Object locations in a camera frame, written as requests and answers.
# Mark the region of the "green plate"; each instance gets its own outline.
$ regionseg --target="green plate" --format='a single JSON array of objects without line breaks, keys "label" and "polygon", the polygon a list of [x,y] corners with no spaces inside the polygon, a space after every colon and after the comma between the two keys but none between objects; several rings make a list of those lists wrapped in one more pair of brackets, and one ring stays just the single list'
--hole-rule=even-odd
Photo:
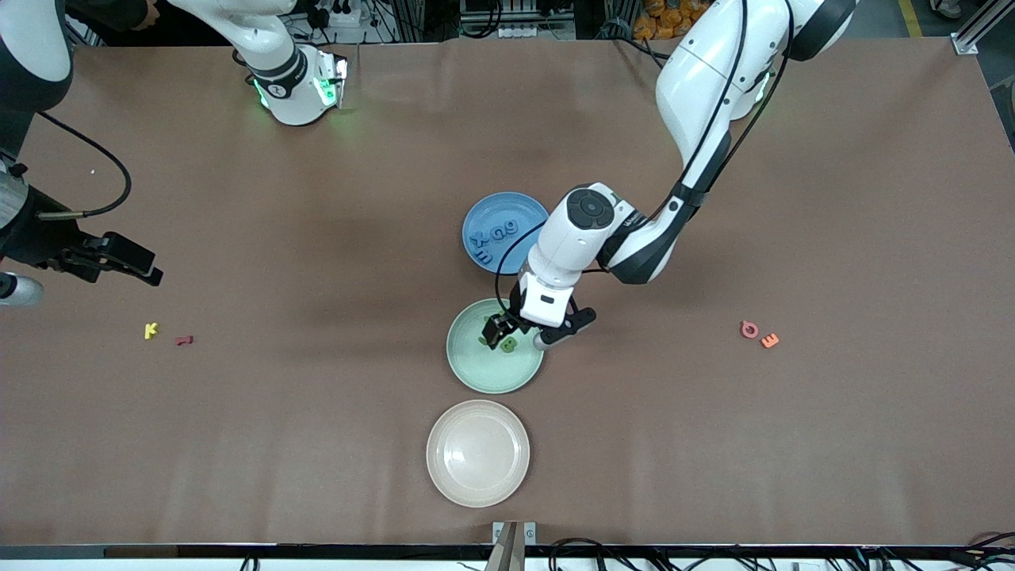
[{"label": "green plate", "polygon": [[535,329],[524,336],[521,332],[512,334],[510,337],[515,338],[518,346],[511,353],[504,353],[499,347],[490,351],[480,343],[486,318],[498,313],[500,305],[495,299],[476,302],[458,314],[448,332],[451,370],[466,386],[486,395],[518,390],[529,382],[543,362],[543,352],[532,345],[533,338],[539,334]]}]

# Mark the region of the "black cable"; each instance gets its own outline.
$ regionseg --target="black cable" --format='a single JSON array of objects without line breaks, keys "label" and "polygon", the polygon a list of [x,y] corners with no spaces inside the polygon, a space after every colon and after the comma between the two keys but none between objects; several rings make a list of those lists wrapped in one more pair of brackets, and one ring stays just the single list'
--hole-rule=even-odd
[{"label": "black cable", "polygon": [[857,568],[861,571],[872,571],[870,560],[864,556],[864,553],[860,551],[860,548],[853,548],[853,551],[857,553],[857,561],[860,562],[857,564]]},{"label": "black cable", "polygon": [[670,59],[670,55],[671,54],[663,54],[663,53],[657,52],[657,51],[653,50],[652,48],[647,48],[646,46],[642,46],[642,45],[638,44],[637,42],[634,42],[633,40],[628,40],[627,38],[623,38],[621,35],[610,35],[610,37],[607,37],[606,39],[607,40],[617,40],[619,42],[625,42],[626,44],[628,44],[629,46],[633,47],[635,50],[641,52],[642,54],[645,54],[647,56],[652,56],[652,59],[656,59],[656,58],[663,58],[663,59],[667,59],[667,60]]},{"label": "black cable", "polygon": [[78,42],[80,42],[81,44],[84,44],[85,46],[88,45],[88,42],[84,39],[84,37],[82,37],[80,33],[78,33],[77,30],[74,29],[74,27],[71,26],[69,23],[67,23],[66,20],[64,20],[64,31],[65,32],[67,32],[67,31],[71,32],[71,34],[74,38],[77,38]]},{"label": "black cable", "polygon": [[486,25],[483,26],[483,29],[479,33],[471,33],[463,29],[462,35],[472,38],[474,40],[482,40],[483,38],[490,35],[497,30],[497,27],[500,26],[500,17],[503,14],[503,8],[501,0],[490,0],[490,19],[486,21]]},{"label": "black cable", "polygon": [[690,565],[688,565],[688,566],[687,566],[687,568],[686,568],[686,569],[684,569],[684,571],[693,571],[693,569],[694,569],[695,567],[697,567],[698,565],[701,565],[701,564],[702,564],[702,563],[704,563],[705,561],[708,561],[708,560],[709,560],[709,559],[712,559],[713,557],[716,557],[716,553],[710,553],[710,554],[708,554],[708,555],[706,555],[706,556],[702,557],[701,559],[699,559],[699,560],[695,561],[694,563],[691,563]]},{"label": "black cable", "polygon": [[748,569],[748,571],[776,571],[775,570],[775,562],[771,561],[770,559],[768,561],[771,562],[771,569],[765,567],[764,565],[761,565],[760,563],[758,563],[758,561],[756,559],[745,560],[745,559],[741,559],[739,557],[734,557],[734,559],[737,561],[737,563],[739,563],[740,565],[742,565],[744,568]]},{"label": "black cable", "polygon": [[[377,8],[377,2],[374,2],[374,8]],[[369,9],[370,16],[374,16],[374,8]],[[391,37],[391,43],[398,44],[398,40],[395,39],[395,33],[391,30],[391,26],[388,25],[388,20],[384,19],[384,14],[381,13],[381,10],[378,10],[377,18],[380,19],[381,23],[384,24],[384,28],[388,31],[388,35]]]},{"label": "black cable", "polygon": [[674,564],[672,561],[670,561],[669,550],[666,549],[663,550],[663,553],[661,554],[661,559],[663,563],[665,563],[666,566],[670,568],[670,571],[684,571],[683,569],[677,567],[676,564]]},{"label": "black cable", "polygon": [[550,550],[550,555],[546,559],[546,565],[550,568],[550,571],[559,571],[557,569],[557,551],[560,550],[563,547],[566,547],[566,546],[570,545],[570,544],[589,544],[589,545],[592,545],[592,546],[596,546],[596,548],[598,548],[600,550],[600,553],[597,554],[597,559],[598,560],[601,561],[602,560],[602,553],[605,553],[607,556],[610,557],[610,559],[613,559],[614,561],[616,561],[620,565],[623,565],[624,567],[630,569],[631,571],[640,571],[626,557],[619,557],[615,553],[613,553],[613,551],[610,550],[610,548],[604,546],[603,544],[600,544],[599,542],[597,542],[595,540],[589,540],[589,539],[586,539],[586,538],[567,538],[565,540],[557,540],[556,542],[553,542],[553,544],[552,544],[553,549]]},{"label": "black cable", "polygon": [[654,549],[652,553],[652,557],[647,557],[646,561],[651,563],[656,568],[656,571],[681,571],[679,567],[670,563],[663,551]]},{"label": "black cable", "polygon": [[645,49],[649,52],[649,55],[652,56],[652,61],[656,62],[656,65],[659,66],[659,69],[663,69],[663,62],[659,61],[659,58],[656,57],[656,52],[653,51],[651,46],[649,46],[649,39],[646,38],[641,42],[645,44]]},{"label": "black cable", "polygon": [[[790,12],[790,34],[786,43],[786,50],[787,53],[789,53],[790,47],[793,46],[793,40],[794,40],[793,9],[790,8],[789,0],[784,0],[784,2],[786,3],[787,10]],[[737,153],[737,149],[740,148],[740,143],[744,142],[744,138],[746,138],[747,134],[750,133],[751,129],[754,128],[754,124],[757,123],[758,118],[761,117],[761,113],[764,111],[766,106],[768,106],[768,101],[771,100],[772,94],[775,93],[775,88],[779,87],[780,81],[783,80],[783,72],[786,71],[786,66],[789,63],[790,63],[790,57],[788,55],[784,55],[783,62],[779,65],[779,71],[775,73],[775,79],[773,79],[771,82],[771,88],[768,90],[768,94],[765,95],[764,100],[762,100],[761,104],[758,105],[757,112],[754,114],[754,117],[751,117],[750,122],[747,123],[747,127],[744,129],[744,132],[741,133],[740,137],[737,138],[736,144],[733,145],[733,148],[730,149],[730,152],[726,155],[726,158],[724,158],[723,162],[720,163],[719,168],[716,170],[716,174],[713,176],[712,182],[708,183],[708,188],[707,190],[705,190],[705,192],[712,190],[712,185],[716,184],[716,181],[719,179],[719,174],[726,168],[726,164],[730,161],[731,158],[733,158],[733,155]]]},{"label": "black cable", "polygon": [[112,152],[110,152],[109,150],[107,150],[106,147],[104,147],[103,145],[98,144],[97,142],[91,140],[86,135],[80,133],[79,131],[77,131],[73,127],[71,127],[71,126],[67,125],[66,123],[60,121],[59,119],[51,116],[49,113],[46,113],[45,111],[39,112],[39,115],[41,117],[43,117],[44,119],[46,119],[47,121],[49,121],[50,123],[53,123],[57,127],[60,127],[64,131],[67,131],[68,133],[70,133],[70,134],[74,135],[75,137],[81,139],[82,141],[88,143],[93,148],[95,148],[96,150],[98,150],[98,152],[101,152],[103,154],[105,154],[107,156],[107,158],[109,158],[110,160],[112,160],[113,163],[116,164],[118,168],[120,168],[120,171],[124,175],[124,189],[123,189],[123,191],[120,193],[120,196],[117,197],[116,200],[114,200],[113,202],[110,202],[106,206],[103,206],[101,208],[95,208],[94,210],[80,210],[80,211],[76,211],[76,212],[40,212],[39,213],[39,219],[41,219],[41,220],[73,220],[73,219],[77,219],[77,218],[87,218],[87,217],[90,217],[90,216],[97,216],[98,214],[105,214],[106,212],[109,212],[110,210],[112,210],[112,209],[116,208],[117,206],[123,204],[124,200],[127,200],[127,197],[130,195],[130,188],[131,188],[130,172],[127,170],[127,166],[125,166],[124,163],[121,162],[120,159],[117,158],[117,156],[115,154],[113,154]]},{"label": "black cable", "polygon": [[976,565],[969,568],[969,571],[979,571],[980,569],[987,569],[987,571],[994,571],[991,565],[995,563],[1004,563],[1007,565],[1015,565],[1015,560],[1012,559],[998,559],[997,556],[985,558],[983,561],[976,563]]},{"label": "black cable", "polygon": [[[691,153],[690,158],[684,162],[684,169],[680,172],[680,177],[677,180],[677,184],[683,183],[684,176],[687,175],[687,169],[690,168],[690,165],[694,163],[694,159],[697,158],[698,153],[701,152],[701,147],[704,146],[704,140],[708,138],[708,132],[712,131],[712,126],[716,122],[716,118],[719,117],[719,110],[723,109],[724,104],[728,104],[729,99],[726,98],[726,95],[730,92],[730,87],[733,85],[733,76],[736,74],[735,72],[737,71],[737,67],[740,66],[740,56],[744,53],[744,44],[746,44],[747,41],[747,0],[740,0],[740,41],[737,43],[737,54],[733,58],[733,66],[730,68],[729,76],[726,78],[726,85],[723,86],[723,93],[719,96],[719,101],[716,102],[716,109],[712,112],[712,117],[708,118],[708,123],[705,124],[704,130],[701,131],[701,139],[698,141],[697,146],[694,147],[694,152]],[[659,204],[659,207],[656,208],[652,215],[645,218],[645,223],[658,216],[669,202],[670,196],[667,196]]]},{"label": "black cable", "polygon": [[997,536],[994,536],[993,538],[988,538],[988,539],[984,540],[983,542],[977,542],[975,544],[972,544],[971,546],[969,546],[969,548],[971,548],[971,549],[986,548],[987,546],[989,546],[991,544],[996,544],[996,543],[1000,542],[1001,540],[1007,540],[1008,538],[1015,538],[1015,531],[1009,531],[1007,533],[998,533]]},{"label": "black cable", "polygon": [[916,563],[909,561],[908,559],[906,559],[904,557],[899,557],[899,556],[895,555],[888,548],[883,548],[882,551],[884,551],[885,553],[887,553],[892,559],[897,559],[897,560],[901,561],[906,567],[908,567],[909,569],[912,569],[912,571],[924,571],[923,569],[921,569],[920,567],[918,567]]},{"label": "black cable", "polygon": [[404,19],[398,17],[398,15],[395,13],[395,11],[392,9],[392,7],[389,6],[388,4],[385,4],[384,2],[380,2],[380,1],[377,2],[377,4],[381,4],[381,7],[383,7],[385,10],[387,10],[388,13],[391,14],[391,17],[395,18],[396,22],[398,22],[398,23],[407,23],[407,24],[409,24],[409,26],[414,27],[416,29],[416,31],[418,31],[420,33],[426,33],[425,29],[419,27],[418,25],[412,23],[411,21],[405,21]]},{"label": "black cable", "polygon": [[240,564],[240,571],[247,571],[247,564],[253,562],[254,565],[251,566],[251,571],[261,571],[261,560],[248,555],[244,562]]},{"label": "black cable", "polygon": [[497,271],[496,271],[496,273],[493,274],[493,295],[496,296],[497,303],[500,304],[500,310],[503,311],[504,315],[507,315],[509,317],[514,317],[516,319],[519,319],[519,316],[512,315],[512,313],[510,311],[507,311],[507,308],[504,307],[503,300],[500,299],[500,270],[503,269],[503,267],[504,267],[504,260],[507,259],[507,254],[511,254],[511,251],[515,248],[515,245],[518,245],[519,243],[521,243],[522,240],[525,239],[526,237],[528,237],[529,235],[531,235],[533,231],[536,231],[537,229],[543,227],[544,223],[546,223],[546,220],[543,220],[543,221],[539,222],[538,224],[530,227],[529,231],[526,231],[525,233],[523,233],[522,235],[520,235],[519,238],[516,239],[514,243],[512,243],[511,245],[509,245],[507,249],[504,252],[504,255],[500,256],[500,263],[497,264]]}]

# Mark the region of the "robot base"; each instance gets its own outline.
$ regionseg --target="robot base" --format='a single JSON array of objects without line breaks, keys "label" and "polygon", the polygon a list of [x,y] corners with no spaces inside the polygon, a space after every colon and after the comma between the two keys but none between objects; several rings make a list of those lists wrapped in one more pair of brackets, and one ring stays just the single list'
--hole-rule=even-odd
[{"label": "robot base", "polygon": [[314,46],[299,46],[307,56],[309,69],[292,92],[285,98],[273,96],[257,83],[263,104],[275,119],[286,125],[313,123],[332,106],[342,105],[342,95],[347,73],[345,58],[322,52]]}]

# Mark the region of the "wires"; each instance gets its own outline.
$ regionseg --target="wires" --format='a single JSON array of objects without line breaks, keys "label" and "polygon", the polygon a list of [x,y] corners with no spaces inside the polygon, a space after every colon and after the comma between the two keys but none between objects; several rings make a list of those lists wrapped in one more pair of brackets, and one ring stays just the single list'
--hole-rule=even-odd
[{"label": "wires", "polygon": [[375,4],[380,4],[381,7],[385,9],[385,11],[387,11],[389,14],[391,14],[391,17],[394,18],[394,20],[395,20],[396,23],[408,24],[409,27],[414,28],[416,31],[418,31],[420,33],[426,33],[425,29],[419,27],[418,25],[412,23],[411,21],[405,21],[404,19],[398,17],[398,15],[395,13],[395,10],[392,9],[392,7],[389,6],[387,3],[381,2],[381,1],[377,1],[377,2],[375,2]]},{"label": "wires", "polygon": [[612,550],[610,550],[610,548],[604,546],[603,544],[600,544],[595,540],[589,540],[586,538],[567,538],[565,540],[557,540],[556,542],[553,542],[553,549],[550,550],[550,555],[546,560],[546,565],[547,567],[549,567],[550,571],[559,571],[559,569],[557,568],[557,551],[560,550],[561,548],[564,548],[572,544],[588,544],[590,546],[596,546],[596,548],[598,548],[600,552],[596,554],[596,561],[600,564],[599,565],[600,569],[606,568],[606,565],[603,563],[603,554],[605,553],[610,559],[616,561],[617,563],[623,565],[624,567],[630,569],[631,571],[641,571],[640,569],[635,567],[634,564],[631,563],[630,560],[628,560],[626,557],[617,556],[615,553],[613,553]]},{"label": "wires", "polygon": [[[240,50],[233,48],[232,49],[231,57],[232,57],[232,62],[233,63],[235,63],[236,65],[242,65],[244,67],[247,67],[247,62],[244,61],[244,58],[240,57]],[[244,77],[244,83],[247,83],[248,85],[253,85],[254,84],[254,74],[253,73],[248,73],[247,77]]]},{"label": "wires", "polygon": [[607,37],[606,39],[607,40],[617,40],[619,42],[625,42],[626,44],[628,44],[629,46],[631,46],[635,50],[641,52],[642,54],[645,54],[647,56],[652,56],[652,59],[656,62],[657,65],[659,65],[660,69],[663,69],[663,64],[660,63],[659,58],[663,58],[663,59],[666,59],[666,60],[670,59],[670,55],[671,54],[661,54],[661,53],[653,50],[652,48],[649,47],[649,43],[648,42],[646,42],[646,45],[642,46],[642,45],[638,44],[637,42],[634,42],[633,40],[629,40],[627,38],[622,38],[620,35],[610,35],[610,37]]},{"label": "wires", "polygon": [[702,557],[701,559],[695,561],[694,563],[691,563],[690,565],[687,566],[686,569],[680,569],[679,567],[677,567],[676,565],[674,565],[673,562],[670,561],[670,552],[669,552],[669,550],[667,550],[665,548],[662,550],[662,553],[660,554],[660,557],[661,557],[662,562],[665,563],[666,566],[669,567],[671,571],[693,571],[695,567],[697,567],[698,565],[701,565],[705,561],[708,561],[713,557],[716,557],[721,552],[719,552],[718,550],[716,550],[716,551],[708,551],[708,552],[706,552],[706,554],[705,554],[704,557]]},{"label": "wires", "polygon": [[775,570],[775,562],[772,561],[770,558],[768,559],[768,563],[771,564],[771,568],[768,568],[768,567],[765,567],[764,565],[761,565],[760,563],[758,563],[757,559],[747,560],[747,559],[742,559],[742,558],[739,558],[739,557],[734,557],[734,559],[737,560],[737,563],[739,563],[745,569],[747,569],[747,571],[776,571]]},{"label": "wires", "polygon": [[613,16],[612,18],[603,22],[603,25],[599,27],[599,31],[592,38],[593,40],[601,40],[603,38],[609,38],[610,35],[616,35],[608,33],[607,28],[609,26],[617,27],[620,32],[623,33],[623,38],[631,38],[631,24],[623,20],[623,18]]},{"label": "wires", "polygon": [[990,546],[991,544],[996,544],[996,543],[1000,542],[1001,540],[1007,540],[1009,538],[1015,538],[1015,531],[1009,531],[1007,533],[998,533],[997,536],[994,536],[992,538],[988,538],[988,539],[984,540],[983,542],[977,542],[975,544],[972,544],[971,546],[969,546],[969,549],[986,548],[986,547]]},{"label": "wires", "polygon": [[251,571],[261,571],[261,560],[252,555],[248,555],[244,559],[244,562],[240,564],[240,571],[247,571],[247,564],[252,562]]},{"label": "wires", "polygon": [[79,131],[75,130],[73,127],[70,127],[66,123],[60,121],[59,119],[56,119],[55,117],[51,116],[49,113],[46,113],[45,111],[39,112],[39,115],[40,115],[40,117],[45,118],[50,123],[53,123],[57,127],[60,127],[64,131],[67,131],[68,133],[70,133],[70,134],[74,135],[75,137],[81,139],[82,141],[88,143],[93,148],[95,148],[96,150],[98,150],[98,152],[101,152],[103,154],[105,154],[107,156],[107,158],[109,158],[110,160],[112,160],[113,163],[116,164],[118,168],[120,168],[120,171],[124,175],[124,189],[123,189],[123,191],[121,191],[120,196],[117,197],[116,200],[114,200],[113,202],[110,202],[106,206],[103,206],[101,208],[95,208],[94,210],[81,210],[81,211],[77,211],[77,212],[40,212],[38,214],[39,219],[41,219],[41,220],[75,220],[77,218],[87,218],[87,217],[90,217],[90,216],[97,216],[98,214],[105,214],[105,213],[109,212],[110,210],[113,210],[117,206],[123,204],[124,200],[127,200],[127,197],[130,195],[130,188],[131,188],[130,172],[127,170],[127,166],[125,166],[124,163],[121,162],[120,159],[117,158],[117,156],[115,154],[113,154],[112,152],[110,152],[109,150],[107,150],[106,147],[104,147],[103,145],[98,144],[97,142],[91,140],[90,138],[88,138],[84,134],[80,133]]},{"label": "wires", "polygon": [[550,16],[549,16],[549,15],[547,15],[547,16],[546,16],[545,18],[543,18],[543,25],[545,25],[545,26],[546,26],[546,29],[547,29],[547,30],[548,30],[548,31],[549,31],[550,33],[552,33],[552,34],[553,34],[553,39],[554,39],[554,40],[556,40],[557,42],[563,42],[563,41],[564,41],[564,39],[563,39],[563,38],[561,38],[561,37],[557,35],[557,30],[556,30],[556,29],[553,29],[553,24],[551,24],[551,23],[550,23]]},{"label": "wires", "polygon": [[881,551],[883,551],[886,554],[888,554],[892,559],[897,559],[897,560],[901,561],[906,567],[908,567],[909,569],[912,569],[912,571],[924,571],[923,569],[921,569],[920,567],[918,567],[916,563],[909,561],[908,559],[906,559],[904,557],[899,557],[899,556],[895,555],[888,548],[883,548]]},{"label": "wires", "polygon": [[854,563],[852,559],[847,559],[845,562],[850,564],[850,567],[857,571],[872,571],[871,562],[864,557],[864,552],[860,551],[860,548],[853,548],[853,551],[857,554],[857,561],[859,563]]},{"label": "wires", "polygon": [[533,231],[536,231],[537,229],[543,227],[544,223],[546,223],[546,220],[543,220],[538,224],[530,227],[529,231],[526,231],[525,233],[520,235],[518,239],[515,240],[514,243],[509,245],[507,249],[504,251],[504,255],[500,256],[500,263],[497,264],[497,271],[496,273],[493,274],[493,294],[497,298],[497,303],[500,304],[500,310],[504,312],[504,315],[507,315],[510,317],[515,317],[516,319],[518,318],[518,316],[512,315],[512,313],[507,311],[507,308],[504,306],[503,300],[500,299],[500,270],[504,268],[504,260],[507,259],[507,254],[511,254],[511,251],[515,248],[515,245],[521,243],[522,240],[531,235]]},{"label": "wires", "polygon": [[988,571],[992,571],[993,567],[991,567],[991,565],[994,565],[995,563],[1005,563],[1008,565],[1015,565],[1015,559],[1001,559],[999,556],[988,557],[985,558],[983,561],[976,563],[976,565],[972,566],[969,569],[969,571],[979,571],[979,569],[987,569]]},{"label": "wires", "polygon": [[645,40],[642,40],[642,42],[645,43],[646,51],[648,51],[649,55],[652,56],[652,61],[656,62],[656,65],[659,66],[659,69],[663,69],[663,62],[659,61],[659,58],[656,57],[656,52],[654,52],[652,48],[649,46],[649,39],[646,38]]},{"label": "wires", "polygon": [[486,38],[491,33],[493,33],[494,31],[496,31],[497,28],[500,27],[500,16],[503,14],[503,9],[504,9],[503,4],[501,3],[501,0],[489,0],[489,2],[490,2],[490,19],[486,21],[486,25],[483,26],[483,29],[481,29],[479,33],[471,33],[463,29],[461,31],[462,35],[465,35],[466,38],[472,38],[474,40],[482,40],[483,38]]},{"label": "wires", "polygon": [[[787,11],[790,12],[790,34],[787,38],[786,42],[786,50],[787,54],[789,54],[790,48],[793,46],[793,40],[794,40],[793,9],[790,7],[789,0],[783,0],[783,1],[784,3],[786,3]],[[722,173],[722,171],[726,168],[726,164],[730,161],[731,158],[733,158],[733,155],[737,153],[737,149],[740,148],[740,143],[744,142],[744,139],[747,137],[747,134],[751,132],[751,129],[754,128],[754,124],[757,123],[758,118],[761,117],[761,113],[764,111],[766,106],[768,106],[768,101],[771,100],[772,94],[775,93],[775,88],[779,87],[780,81],[783,80],[783,72],[786,71],[786,66],[789,63],[790,63],[789,55],[784,54],[783,62],[779,65],[779,71],[775,73],[775,79],[771,82],[771,89],[768,90],[768,94],[765,95],[764,100],[762,100],[761,104],[758,105],[758,110],[754,114],[754,117],[751,117],[750,122],[747,123],[747,127],[744,129],[744,132],[741,133],[740,137],[737,138],[736,144],[733,145],[733,148],[726,155],[726,158],[724,158],[723,162],[720,163],[719,168],[716,170],[716,175],[712,177],[712,182],[708,183],[708,188],[705,190],[705,192],[712,190],[712,185],[716,184],[716,180],[719,179],[719,174]]]},{"label": "wires", "polygon": [[384,24],[385,30],[388,31],[388,35],[391,37],[391,42],[390,43],[391,44],[398,44],[398,39],[395,38],[395,32],[391,30],[391,26],[388,25],[388,20],[385,19],[384,13],[382,13],[381,10],[378,10],[377,13],[374,12],[374,10],[377,8],[377,4],[378,4],[377,0],[371,0],[370,2],[366,3],[366,6],[367,6],[366,10],[370,13],[370,18],[374,20],[371,22],[373,25],[374,25],[374,27],[377,27],[377,20],[380,19],[381,23]]}]

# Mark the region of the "brown table surface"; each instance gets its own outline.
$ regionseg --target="brown table surface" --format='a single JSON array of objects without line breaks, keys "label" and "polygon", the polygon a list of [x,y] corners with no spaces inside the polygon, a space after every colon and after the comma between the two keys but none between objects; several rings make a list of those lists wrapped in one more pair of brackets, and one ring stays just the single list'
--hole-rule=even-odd
[{"label": "brown table surface", "polygon": [[[533,456],[488,509],[446,500],[423,454],[445,410],[482,398],[445,357],[455,315],[491,297],[463,217],[590,181],[655,207],[681,162],[651,61],[364,47],[358,109],[304,128],[260,109],[228,50],[75,65],[54,115],[135,182],[81,225],[151,247],[165,279],[30,272],[44,305],[0,313],[5,544],[469,543],[505,519],[544,541],[963,543],[1015,524],[1015,158],[947,39],[790,66],[663,275],[587,276],[597,324],[493,398]],[[118,192],[43,121],[22,158],[76,207]]]}]

